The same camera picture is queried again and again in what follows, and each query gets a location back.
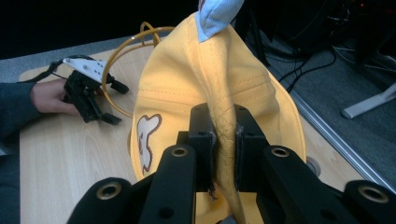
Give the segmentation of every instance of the printed cartoon pattern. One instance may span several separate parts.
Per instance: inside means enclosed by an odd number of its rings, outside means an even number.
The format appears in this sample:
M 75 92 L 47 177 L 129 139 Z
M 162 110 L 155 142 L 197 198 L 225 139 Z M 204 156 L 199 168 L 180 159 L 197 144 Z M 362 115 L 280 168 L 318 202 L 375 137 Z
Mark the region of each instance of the printed cartoon pattern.
M 162 122 L 161 115 L 151 118 L 142 116 L 137 122 L 137 142 L 139 145 L 142 173 L 148 172 L 152 163 L 152 150 L 149 145 L 149 137 L 158 130 Z

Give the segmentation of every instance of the cable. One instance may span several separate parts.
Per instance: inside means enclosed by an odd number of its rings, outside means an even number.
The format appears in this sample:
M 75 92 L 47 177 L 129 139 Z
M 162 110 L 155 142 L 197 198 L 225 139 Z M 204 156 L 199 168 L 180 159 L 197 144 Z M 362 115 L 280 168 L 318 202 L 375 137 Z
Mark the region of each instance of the cable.
M 332 48 L 333 48 L 333 49 L 335 50 L 335 52 L 337 52 L 337 54 L 338 54 L 341 58 L 343 58 L 345 61 L 347 61 L 348 63 L 355 64 L 355 62 L 353 62 L 352 60 L 349 60 L 349 59 L 348 59 L 346 56 L 344 56 L 339 50 L 350 51 L 350 52 L 356 52 L 356 50 L 354 50 L 354 49 L 338 48 L 338 47 L 335 47 L 335 46 L 332 46 Z M 373 68 L 373 69 L 378 69 L 378 70 L 382 70 L 382 71 L 385 71 L 385 72 L 396 73 L 396 70 L 387 68 L 385 65 L 383 65 L 383 64 L 381 64 L 381 63 L 379 63 L 379 62 L 377 62 L 377 61 L 374 60 L 374 59 L 371 59 L 371 61 L 373 61 L 373 62 L 376 63 L 376 64 L 381 65 L 382 67 L 370 65 L 370 64 L 367 64 L 367 63 L 364 65 L 364 67 Z
M 286 40 L 285 43 L 288 43 L 288 42 L 290 42 L 291 40 L 296 39 L 296 38 L 299 37 L 301 34 L 303 34 L 303 33 L 312 25 L 312 23 L 314 23 L 314 21 L 317 19 L 317 17 L 322 13 L 322 10 L 323 10 L 324 6 L 326 5 L 326 3 L 327 3 L 327 0 L 323 2 L 323 5 L 321 6 L 321 8 L 320 8 L 320 10 L 318 11 L 318 13 L 317 13 L 317 14 L 315 15 L 315 17 L 305 26 L 305 28 L 302 29 L 302 30 L 300 31 L 300 33 L 298 33 L 298 34 L 295 35 L 295 36 L 292 36 L 291 38 L 289 38 L 288 40 Z
M 302 64 L 300 64 L 300 66 L 298 66 L 298 68 L 294 68 L 293 70 L 289 71 L 287 74 L 283 75 L 283 77 L 281 77 L 278 82 L 281 82 L 283 79 L 285 79 L 286 77 L 290 76 L 291 74 L 293 74 L 294 72 L 296 72 L 298 69 L 303 68 L 303 66 L 308 63 L 310 57 L 308 59 L 306 59 Z
M 303 75 L 305 75 L 305 74 L 307 74 L 307 73 L 310 73 L 310 72 L 313 72 L 313 71 L 315 71 L 315 70 L 321 69 L 321 68 L 325 68 L 325 67 L 331 66 L 332 64 L 334 64 L 335 61 L 336 61 L 336 59 L 337 59 L 337 57 L 336 57 L 336 55 L 335 55 L 335 53 L 334 53 L 333 50 L 331 50 L 331 53 L 332 53 L 332 61 L 331 61 L 330 63 L 327 63 L 327 64 L 325 64 L 325 65 L 322 65 L 322 66 L 319 66 L 319 67 L 316 67 L 316 68 L 311 68 L 311 69 L 309 69 L 309 70 L 306 70 L 306 71 L 302 72 L 299 76 L 297 76 L 297 78 L 295 78 L 295 79 L 293 80 L 293 82 L 288 86 L 288 88 L 287 88 L 286 90 L 287 90 L 288 92 L 291 92 L 291 91 L 293 90 L 295 84 L 297 83 L 297 81 L 298 81 Z
M 86 55 L 72 55 L 69 56 L 67 58 L 70 59 L 78 59 L 78 58 L 82 58 L 82 59 L 87 59 L 87 60 L 94 60 L 93 58 L 86 56 Z M 20 81 L 20 83 L 26 83 L 26 82 L 38 82 L 46 77 L 48 77 L 49 75 L 55 75 L 57 77 L 61 77 L 59 75 L 56 75 L 54 72 L 56 71 L 56 69 L 64 63 L 64 60 L 58 60 L 56 62 L 53 62 L 49 65 L 49 68 L 47 69 L 47 71 L 40 73 L 38 76 L 33 77 L 31 79 L 25 80 L 25 81 Z
M 129 39 L 127 39 L 126 41 L 124 41 L 116 50 L 114 50 L 114 52 L 111 54 L 110 58 L 108 59 L 106 65 L 105 65 L 105 69 L 103 71 L 103 77 L 102 77 L 102 90 L 104 93 L 104 96 L 107 98 L 108 102 L 114 107 L 116 108 L 118 111 L 121 112 L 121 114 L 128 116 L 130 118 L 133 117 L 133 114 L 130 114 L 126 111 L 124 111 L 123 109 L 121 109 L 119 106 L 117 106 L 113 100 L 111 99 L 111 97 L 109 96 L 109 94 L 107 93 L 107 89 L 106 89 L 106 79 L 107 79 L 107 74 L 110 71 L 110 67 L 113 65 L 113 63 L 118 60 L 120 57 L 122 57 L 123 55 L 125 55 L 128 52 L 131 52 L 132 50 L 135 49 L 140 49 L 143 47 L 147 47 L 147 46 L 154 46 L 154 48 L 161 42 L 161 39 L 158 35 L 158 33 L 160 32 L 171 32 L 175 29 L 175 27 L 172 26 L 165 26 L 165 27 L 158 27 L 158 28 L 153 28 L 148 22 L 144 21 L 142 22 L 141 26 L 140 26 L 140 33 L 137 35 L 134 35 L 132 37 L 130 37 Z M 152 43 L 146 43 L 144 38 L 147 35 L 153 35 L 153 41 Z M 125 49 L 128 45 L 134 43 L 136 40 L 141 40 L 141 45 L 140 46 L 131 46 L 129 49 Z

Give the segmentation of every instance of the black cable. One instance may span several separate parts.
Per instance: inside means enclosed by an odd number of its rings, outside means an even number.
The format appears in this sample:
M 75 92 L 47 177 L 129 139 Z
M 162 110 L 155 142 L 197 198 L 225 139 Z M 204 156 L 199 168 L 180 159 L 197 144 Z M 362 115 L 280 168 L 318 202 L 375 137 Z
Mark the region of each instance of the black cable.
M 298 81 L 303 75 L 305 75 L 305 74 L 307 74 L 307 73 L 310 73 L 310 72 L 312 72 L 312 71 L 321 69 L 321 68 L 325 68 L 325 67 L 331 66 L 332 64 L 334 64 L 337 57 L 336 57 L 336 55 L 335 55 L 335 53 L 334 53 L 333 50 L 331 50 L 331 53 L 332 53 L 332 61 L 331 61 L 330 63 L 327 63 L 327 64 L 325 64 L 325 65 L 322 65 L 322 66 L 319 66 L 319 67 L 316 67 L 316 68 L 311 68 L 311 69 L 308 69 L 308 70 L 302 72 L 299 76 L 297 76 L 297 78 L 295 78 L 295 79 L 293 80 L 293 82 L 288 86 L 288 88 L 287 88 L 286 90 L 287 90 L 288 92 L 291 92 L 291 91 L 293 90 L 293 88 L 294 88 L 294 85 L 297 83 L 297 81 Z
M 86 56 L 86 55 L 72 55 L 66 58 L 70 58 L 70 59 L 87 59 L 87 60 L 94 60 L 93 58 L 91 58 L 90 56 Z M 59 67 L 59 65 L 63 64 L 64 60 L 58 60 L 56 62 L 53 62 L 49 65 L 49 69 L 47 69 L 47 71 L 40 73 L 38 76 L 33 77 L 31 79 L 25 80 L 25 81 L 20 81 L 20 83 L 26 83 L 26 82 L 38 82 L 46 77 L 48 77 L 49 75 L 55 75 L 54 72 L 56 71 L 56 69 Z
M 278 82 L 281 82 L 283 79 L 285 79 L 286 77 L 290 76 L 291 74 L 293 74 L 294 72 L 296 72 L 298 69 L 303 68 L 303 66 L 308 63 L 309 59 L 311 57 L 307 58 L 302 64 L 300 64 L 300 66 L 298 66 L 297 68 L 294 68 L 293 70 L 289 71 L 287 74 L 283 75 L 283 77 L 281 77 Z

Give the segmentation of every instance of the yellow cloth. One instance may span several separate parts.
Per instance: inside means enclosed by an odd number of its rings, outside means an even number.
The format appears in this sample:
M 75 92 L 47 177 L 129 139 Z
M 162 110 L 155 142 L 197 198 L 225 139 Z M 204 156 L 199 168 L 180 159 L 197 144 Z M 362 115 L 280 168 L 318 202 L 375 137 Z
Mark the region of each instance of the yellow cloth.
M 163 151 L 176 143 L 179 131 L 189 129 L 191 108 L 202 103 L 208 103 L 218 137 L 219 199 L 197 194 L 196 221 L 216 223 L 233 215 L 238 223 L 257 223 L 261 216 L 254 197 L 234 186 L 233 104 L 250 111 L 271 145 L 289 147 L 305 161 L 304 134 L 290 96 L 231 26 L 199 43 L 192 14 L 150 55 L 134 107 L 130 154 L 135 174 L 142 179 L 156 171 Z

